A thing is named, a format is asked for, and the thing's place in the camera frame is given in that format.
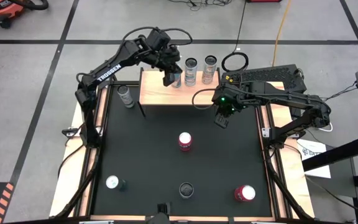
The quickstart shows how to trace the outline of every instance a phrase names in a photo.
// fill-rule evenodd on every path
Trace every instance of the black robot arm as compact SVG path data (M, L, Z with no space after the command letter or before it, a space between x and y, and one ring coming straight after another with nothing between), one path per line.
M235 77L223 77L213 96L218 106L215 123L222 128L228 124L227 118L247 106L261 106L275 103L303 109L305 112L296 120L278 128L265 129L269 146L282 148L287 137L298 134L309 127L322 128L329 125L330 107L319 96L279 90L267 82L235 82Z
M100 144L93 114L97 102L96 89L99 84L115 76L122 68L138 65L140 62L164 71L165 76L162 80L164 86L169 86L174 82L174 73L182 72L176 64L180 60L179 51L176 46L168 45L170 40L171 38L164 30L153 28L147 38L140 35L134 40L124 40L115 56L89 74L82 74L75 96L81 106L85 121L80 136L86 147L98 147Z

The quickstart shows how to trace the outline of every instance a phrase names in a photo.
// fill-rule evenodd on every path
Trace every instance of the gray floor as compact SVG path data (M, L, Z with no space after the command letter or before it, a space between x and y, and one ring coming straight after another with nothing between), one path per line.
M56 69L52 66L53 79L5 222L48 218L64 151L65 137L60 131L71 124L75 109L75 74L94 69L117 50L117 45L65 44L57 52L74 0L49 2L49 10L25 13L14 21L11 29L0 28L1 182L11 178L51 61L58 58ZM119 40L140 26L180 27L198 40L235 40L243 3L244 0L233 0L224 7L208 6L193 12L186 4L166 0L79 0L66 40ZM358 0L346 3L358 26ZM286 5L287 0L247 4L240 39L274 40ZM177 32L170 35L173 39L186 38ZM281 39L357 40L357 37L339 0L294 0ZM3 40L24 41L7 44ZM36 45L31 40L54 41ZM194 44L180 47L180 52L183 58L202 61L205 55L213 54L221 60L233 48L233 44ZM249 68L272 65L274 45L256 42L239 48L249 56ZM303 69L308 93L330 96L356 80L357 44L279 45L277 50L276 65L295 63ZM233 58L228 64L233 67L240 62L240 58ZM139 67L125 68L117 77L138 80ZM333 109L334 131L312 129L314 135L332 146L358 138L358 92L332 99L329 105ZM354 218L352 209L322 192L312 191L311 199L316 217L322 220L343 222Z

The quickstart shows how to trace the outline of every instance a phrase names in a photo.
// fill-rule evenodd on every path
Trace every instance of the paper sheet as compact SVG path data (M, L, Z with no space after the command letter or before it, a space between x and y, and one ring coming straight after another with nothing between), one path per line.
M320 142L313 142L308 140L299 139L298 149L302 153L302 160L309 159L322 152L326 152L326 145ZM309 170L305 172L306 175L312 175L315 177L331 178L329 166L320 167L317 169Z

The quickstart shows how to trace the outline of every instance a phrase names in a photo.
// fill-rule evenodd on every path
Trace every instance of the red can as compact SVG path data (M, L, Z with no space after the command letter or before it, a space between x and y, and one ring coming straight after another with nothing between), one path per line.
M191 135L189 133L181 133L179 135L179 147L180 150L183 152L190 151L191 142L193 140L191 139Z
M239 202L249 202L255 197L255 189L249 185L238 187L234 191L234 198Z

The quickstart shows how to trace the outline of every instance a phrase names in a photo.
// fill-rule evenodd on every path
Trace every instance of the soda can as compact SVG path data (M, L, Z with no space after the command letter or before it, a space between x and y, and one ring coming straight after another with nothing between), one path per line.
M190 151L191 142L193 140L191 139L191 135L189 133L181 133L179 135L179 146L180 150L183 152Z
M173 75L175 76L175 81L171 84L171 86L174 88L179 88L181 86L181 73L175 73Z
M196 84L197 60L188 58L185 62L185 85L193 86Z
M125 180L118 179L115 175L111 175L106 180L106 186L110 189L123 191L127 187L127 182Z
M215 56L209 55L205 58L204 61L204 71L202 76L202 81L204 84L211 84L214 78L214 74L216 71L216 62L218 60Z
M126 107L131 108L135 105L135 102L131 97L131 93L129 92L128 86L126 85L119 86L117 92Z
M179 194L183 199L189 199L194 193L193 185L189 182L184 182L179 187Z
M249 202L255 197L255 189L249 185L238 187L234 191L234 198L239 202Z

